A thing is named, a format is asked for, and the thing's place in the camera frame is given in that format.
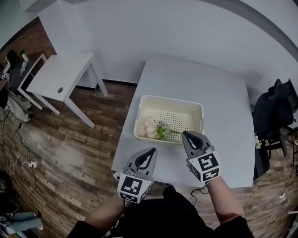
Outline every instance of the white table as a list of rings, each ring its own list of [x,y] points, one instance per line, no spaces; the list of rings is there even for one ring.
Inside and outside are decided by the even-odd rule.
[[[219,152],[223,179],[230,187],[252,186],[254,129],[244,81],[211,66],[160,55],[152,56],[146,62],[124,123],[112,170],[122,172],[133,153],[155,147],[158,155],[153,178],[156,181],[201,186],[186,166],[187,156],[182,145],[141,143],[133,135],[143,95],[201,103],[204,134]]]
[[[103,95],[108,97],[108,91],[102,79],[96,75],[92,59],[92,53],[52,55],[35,75],[27,91],[33,93],[58,115],[60,112],[43,97],[64,102],[79,118],[93,128],[95,124],[69,98],[86,71],[91,80],[98,83]]]

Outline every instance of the wooden floor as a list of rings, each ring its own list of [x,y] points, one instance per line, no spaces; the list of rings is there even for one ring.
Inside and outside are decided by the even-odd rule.
[[[38,237],[66,237],[78,220],[83,220],[116,191],[117,182],[110,168],[135,87],[107,84],[107,89],[108,99],[101,93],[77,89],[71,95],[96,124],[94,129],[78,119],[63,103],[51,101],[61,112],[60,116],[47,109],[39,111],[35,108],[34,119],[29,124],[23,123],[19,130],[24,144],[30,149],[31,160],[38,164],[34,174],[42,194],[32,195],[44,227],[42,231],[33,229]],[[28,161],[27,150],[15,134],[18,125],[16,119],[8,117],[0,140],[2,147],[10,148],[14,163],[18,155]],[[290,144],[288,151],[287,158],[280,150],[273,151],[270,170],[255,181],[253,187],[234,190],[255,237],[279,204],[280,191],[285,191],[291,163]],[[8,149],[0,151],[0,157],[0,169],[9,172]],[[36,212],[28,198],[35,185],[31,169],[18,160],[11,177],[20,204],[26,210]],[[177,186],[177,189],[191,200],[193,188]],[[161,197],[162,191],[163,186],[155,183],[148,198]],[[298,178],[292,170],[286,199],[260,238],[279,238],[285,234],[292,219],[287,212],[298,205],[297,195]],[[216,228],[218,221],[209,195],[198,192],[196,196],[200,216],[208,226]]]

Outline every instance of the white flower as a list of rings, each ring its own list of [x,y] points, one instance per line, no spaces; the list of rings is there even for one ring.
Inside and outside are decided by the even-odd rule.
[[[154,139],[157,135],[156,128],[157,128],[157,118],[155,117],[147,117],[145,118],[142,130],[145,137]]]
[[[261,149],[261,145],[262,145],[262,142],[259,141],[258,136],[255,135],[255,148],[256,149]]]

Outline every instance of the black chair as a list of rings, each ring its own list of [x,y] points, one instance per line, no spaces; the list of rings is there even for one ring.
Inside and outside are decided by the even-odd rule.
[[[290,79],[286,83],[277,79],[274,86],[257,100],[253,112],[254,131],[260,140],[267,140],[269,146],[263,146],[262,152],[256,151],[255,173],[257,172],[257,175],[255,174],[254,178],[261,176],[269,169],[269,161],[264,162],[268,160],[264,158],[265,155],[267,156],[264,151],[269,150],[269,159],[271,150],[278,148],[282,148],[284,156],[287,156],[285,141],[288,140],[288,135],[281,134],[280,128],[293,123],[293,113],[297,109],[298,96]]]

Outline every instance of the flower stem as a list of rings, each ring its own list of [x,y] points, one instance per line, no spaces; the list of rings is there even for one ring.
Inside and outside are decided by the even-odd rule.
[[[170,130],[170,131],[171,131],[171,133],[182,134],[182,133],[180,133],[180,132],[177,132],[177,131],[174,131],[174,130]]]

